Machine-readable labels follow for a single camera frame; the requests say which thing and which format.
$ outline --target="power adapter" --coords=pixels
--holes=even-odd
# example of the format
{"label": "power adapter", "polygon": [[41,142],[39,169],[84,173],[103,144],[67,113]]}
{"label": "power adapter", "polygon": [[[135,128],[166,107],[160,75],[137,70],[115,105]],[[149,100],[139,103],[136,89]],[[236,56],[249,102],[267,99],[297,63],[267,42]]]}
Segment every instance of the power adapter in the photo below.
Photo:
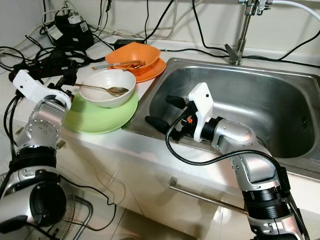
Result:
{"label": "power adapter", "polygon": [[138,43],[138,44],[143,44],[144,40],[141,39],[118,39],[117,41],[115,41],[115,43],[113,44],[114,49],[117,50],[125,45],[128,45],[130,43]]}

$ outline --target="wire basket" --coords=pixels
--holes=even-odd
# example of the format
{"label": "wire basket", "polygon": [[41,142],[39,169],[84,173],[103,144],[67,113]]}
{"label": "wire basket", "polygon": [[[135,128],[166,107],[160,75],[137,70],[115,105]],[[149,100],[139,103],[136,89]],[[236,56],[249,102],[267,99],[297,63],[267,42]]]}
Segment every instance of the wire basket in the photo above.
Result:
{"label": "wire basket", "polygon": [[[0,185],[5,180],[6,175],[6,172],[0,174]],[[62,220],[56,223],[55,225],[52,225],[50,227],[43,227],[42,229],[45,230],[51,236],[63,240],[66,237],[75,216],[75,195],[73,192],[73,188],[69,185],[67,181],[61,179],[59,185],[63,189],[66,198],[66,209],[64,216]],[[48,240],[49,238],[44,236],[37,230],[31,229],[29,234],[25,237],[25,239]]]}

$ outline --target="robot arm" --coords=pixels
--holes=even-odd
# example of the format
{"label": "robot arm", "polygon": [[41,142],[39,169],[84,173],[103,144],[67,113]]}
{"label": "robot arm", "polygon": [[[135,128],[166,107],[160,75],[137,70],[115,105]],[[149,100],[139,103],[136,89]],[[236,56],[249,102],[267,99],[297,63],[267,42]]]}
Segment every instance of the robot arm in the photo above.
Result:
{"label": "robot arm", "polygon": [[0,195],[0,233],[4,234],[26,224],[53,225],[66,211],[56,169],[56,143],[71,107],[70,97],[39,84],[25,70],[19,71],[13,84],[37,105],[18,136],[16,158],[9,165],[12,174]]}
{"label": "robot arm", "polygon": [[[258,142],[250,127],[212,117],[214,101],[205,82],[195,86],[187,97],[168,96],[166,100],[183,109],[183,114],[178,118],[182,120],[182,130],[178,132],[174,128],[178,120],[170,128],[150,116],[146,117],[146,121],[158,131],[167,132],[169,150],[185,163],[193,162],[173,151],[169,143],[171,133],[176,141],[187,135],[196,142],[209,142],[223,154],[220,160],[230,160],[248,210],[250,228],[256,234],[255,240],[303,240],[303,235],[306,240],[309,239],[300,211],[290,194],[286,169]],[[214,159],[201,165],[213,162]]]}

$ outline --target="dish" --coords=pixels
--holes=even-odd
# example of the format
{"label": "dish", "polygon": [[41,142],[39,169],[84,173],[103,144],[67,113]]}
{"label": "dish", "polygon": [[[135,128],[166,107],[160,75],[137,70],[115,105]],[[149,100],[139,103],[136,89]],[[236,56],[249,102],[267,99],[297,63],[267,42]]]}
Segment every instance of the dish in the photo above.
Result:
{"label": "dish", "polygon": [[71,109],[66,114],[64,124],[74,131],[88,134],[104,134],[121,128],[134,115],[138,106],[138,95],[132,96],[119,107],[102,108],[81,97],[74,96]]}
{"label": "dish", "polygon": [[114,96],[103,89],[80,87],[80,95],[90,103],[103,108],[117,108],[127,101],[135,90],[136,77],[129,71],[110,69],[90,75],[82,84],[111,88],[123,87],[129,91],[121,96]]}
{"label": "dish", "polygon": [[[141,60],[145,61],[145,65],[139,68],[129,68],[134,75],[139,75],[149,70],[149,66],[155,63],[161,51],[156,47],[145,45],[142,43],[132,42],[128,45],[120,47],[105,57],[108,64],[121,63],[125,61]],[[127,69],[128,65],[114,66],[114,69]]]}
{"label": "dish", "polygon": [[143,83],[150,79],[154,79],[156,76],[163,73],[167,64],[161,58],[159,58],[154,64],[150,66],[150,69],[142,74],[135,75],[136,83]]}

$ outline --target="white bowl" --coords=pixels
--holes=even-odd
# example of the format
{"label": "white bowl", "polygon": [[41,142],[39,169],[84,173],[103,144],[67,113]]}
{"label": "white bowl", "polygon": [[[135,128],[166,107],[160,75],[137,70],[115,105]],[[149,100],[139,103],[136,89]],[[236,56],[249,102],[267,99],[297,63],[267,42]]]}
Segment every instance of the white bowl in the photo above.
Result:
{"label": "white bowl", "polygon": [[88,102],[103,108],[117,108],[131,97],[135,90],[136,77],[129,71],[110,69],[92,74],[82,84],[106,89],[112,87],[129,89],[121,96],[113,96],[103,89],[80,87],[80,95]]}

